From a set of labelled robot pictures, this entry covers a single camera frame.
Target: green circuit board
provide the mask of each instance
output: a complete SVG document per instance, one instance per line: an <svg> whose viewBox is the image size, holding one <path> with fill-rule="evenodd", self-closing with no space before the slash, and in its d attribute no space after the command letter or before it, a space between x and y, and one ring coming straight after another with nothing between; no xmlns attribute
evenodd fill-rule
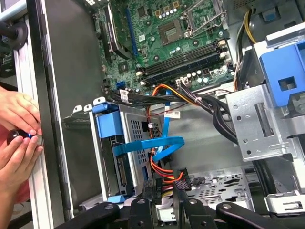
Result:
<svg viewBox="0 0 305 229"><path fill-rule="evenodd" d="M196 0L111 0L113 20L116 24L117 37L120 43L124 44L127 50L132 52L133 45L136 45L137 55L126 60L112 53L111 63L106 60L104 47L101 42L100 51L102 57L103 71L106 78L105 85L116 89L118 82L125 82L126 88L138 90L141 93L150 93L152 86L140 84L136 75L139 67L149 67L162 61L174 58L175 56L198 49L221 39L222 26L213 27L207 31L198 31L193 37L186 37L186 26L181 16L187 9L195 5ZM134 44L128 27L126 8L129 11ZM212 0L200 0L200 4L192 9L193 23L196 28L216 15ZM97 10L95 15L96 30L101 32L99 23L106 24L104 8ZM221 18L213 20L214 24L220 24ZM226 62L209 66L209 85L221 83L233 78L226 69ZM205 84L199 83L197 78L190 80L192 91L200 89Z"/></svg>

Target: blue expansion slot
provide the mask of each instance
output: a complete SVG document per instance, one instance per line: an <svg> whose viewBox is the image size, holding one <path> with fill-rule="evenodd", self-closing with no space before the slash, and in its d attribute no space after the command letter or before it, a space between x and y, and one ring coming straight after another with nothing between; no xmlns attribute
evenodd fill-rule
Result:
<svg viewBox="0 0 305 229"><path fill-rule="evenodd" d="M132 51L135 56L139 56L137 43L135 41L135 36L134 36L134 32L133 32L133 27L132 27L132 18L130 17L130 12L129 12L128 8L125 9L125 14L126 14L127 22L128 22L130 36L132 39Z"/></svg>

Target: yellow wire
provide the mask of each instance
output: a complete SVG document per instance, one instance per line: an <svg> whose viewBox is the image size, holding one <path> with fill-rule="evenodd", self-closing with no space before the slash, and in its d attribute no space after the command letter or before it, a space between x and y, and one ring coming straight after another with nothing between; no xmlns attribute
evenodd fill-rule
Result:
<svg viewBox="0 0 305 229"><path fill-rule="evenodd" d="M177 91L174 90L173 88L167 86L166 84L161 84L161 85L159 85L159 86L165 87L165 88L171 90L173 93L175 93L177 96L179 96L180 98L182 98L183 100L185 100L185 101L188 102L189 104L194 104L194 105L198 106L198 104L196 104L196 103L194 103L194 102L188 100L188 99L185 98L182 94L180 94L179 92L177 92Z"/></svg>
<svg viewBox="0 0 305 229"><path fill-rule="evenodd" d="M246 33L249 37L249 39L252 41L252 43L256 44L256 40L251 34L250 27L249 27L249 21L248 21L248 16L249 16L250 11L248 11L245 15L245 23L244 23L244 29L246 30Z"/></svg>
<svg viewBox="0 0 305 229"><path fill-rule="evenodd" d="M172 196L173 195L173 191L167 191L167 192L164 192L163 194L162 194L162 197L165 197L165 196Z"/></svg>

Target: chip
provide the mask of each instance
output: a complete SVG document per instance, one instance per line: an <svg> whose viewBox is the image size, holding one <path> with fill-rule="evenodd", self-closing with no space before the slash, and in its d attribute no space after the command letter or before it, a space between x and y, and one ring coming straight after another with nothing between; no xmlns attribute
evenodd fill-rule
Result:
<svg viewBox="0 0 305 229"><path fill-rule="evenodd" d="M173 7L174 8L178 8L180 6L179 2L178 1L174 1L173 2Z"/></svg>
<svg viewBox="0 0 305 229"><path fill-rule="evenodd" d="M139 14L139 18L145 17L146 16L146 11L144 6L138 8L138 14Z"/></svg>
<svg viewBox="0 0 305 229"><path fill-rule="evenodd" d="M156 15L156 17L159 17L161 15L161 11L157 10L154 14Z"/></svg>
<svg viewBox="0 0 305 229"><path fill-rule="evenodd" d="M171 9L170 9L170 7L169 6L165 6L164 7L164 12L169 12Z"/></svg>
<svg viewBox="0 0 305 229"><path fill-rule="evenodd" d="M118 69L119 69L119 73L122 74L122 73L125 73L125 72L128 72L128 63L127 61L124 61L122 63L119 63L118 64Z"/></svg>
<svg viewBox="0 0 305 229"><path fill-rule="evenodd" d="M205 68L204 70L203 70L203 74L204 75L207 75L207 74L209 74L210 73L210 70L208 69L208 68Z"/></svg>
<svg viewBox="0 0 305 229"><path fill-rule="evenodd" d="M179 20L173 20L158 27L162 45L167 45L183 38L183 31Z"/></svg>
<svg viewBox="0 0 305 229"><path fill-rule="evenodd" d="M142 42L142 41L144 41L144 40L146 40L145 34L139 36L139 42Z"/></svg>

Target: side panel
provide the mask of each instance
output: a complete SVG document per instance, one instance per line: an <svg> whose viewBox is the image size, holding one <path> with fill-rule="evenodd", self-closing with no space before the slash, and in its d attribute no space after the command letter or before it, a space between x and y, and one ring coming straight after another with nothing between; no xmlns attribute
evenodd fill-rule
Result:
<svg viewBox="0 0 305 229"><path fill-rule="evenodd" d="M50 195L62 196L69 219L74 208L101 193L90 127L68 130L62 123L75 105L91 104L101 96L99 46L90 15L76 2L28 0L27 5L41 125L46 151L50 151L44 177L60 178L61 188L49 181Z"/></svg>
<svg viewBox="0 0 305 229"><path fill-rule="evenodd" d="M61 141L61 156L69 174L67 188L75 208L100 194L101 187L91 130L67 130L61 123L75 105L90 104L101 96L99 46L91 16L75 1L45 0L42 9L57 99L58 141L59 144Z"/></svg>

